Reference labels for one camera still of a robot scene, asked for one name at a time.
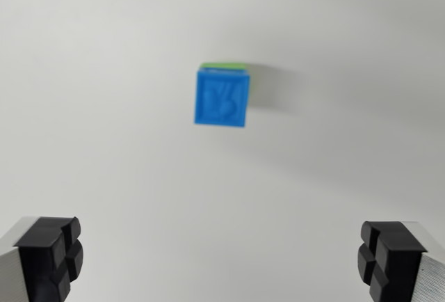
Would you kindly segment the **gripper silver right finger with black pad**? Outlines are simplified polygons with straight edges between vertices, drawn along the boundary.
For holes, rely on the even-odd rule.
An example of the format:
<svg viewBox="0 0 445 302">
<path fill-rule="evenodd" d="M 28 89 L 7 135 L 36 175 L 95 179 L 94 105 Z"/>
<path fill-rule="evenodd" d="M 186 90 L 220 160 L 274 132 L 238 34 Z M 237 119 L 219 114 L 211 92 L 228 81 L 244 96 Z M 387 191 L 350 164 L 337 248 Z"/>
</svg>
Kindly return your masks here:
<svg viewBox="0 0 445 302">
<path fill-rule="evenodd" d="M 444 247 L 418 222 L 365 221 L 360 278 L 378 302 L 444 300 Z"/>
</svg>

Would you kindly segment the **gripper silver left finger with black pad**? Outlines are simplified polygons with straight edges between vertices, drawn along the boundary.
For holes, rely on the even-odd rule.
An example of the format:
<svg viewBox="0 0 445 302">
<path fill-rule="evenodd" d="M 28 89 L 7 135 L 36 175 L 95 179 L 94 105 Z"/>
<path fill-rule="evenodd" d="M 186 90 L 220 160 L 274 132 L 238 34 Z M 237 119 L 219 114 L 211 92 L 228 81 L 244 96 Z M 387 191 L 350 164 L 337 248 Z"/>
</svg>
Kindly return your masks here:
<svg viewBox="0 0 445 302">
<path fill-rule="evenodd" d="M 77 217 L 25 216 L 1 237 L 2 301 L 65 301 L 83 266 Z"/>
</svg>

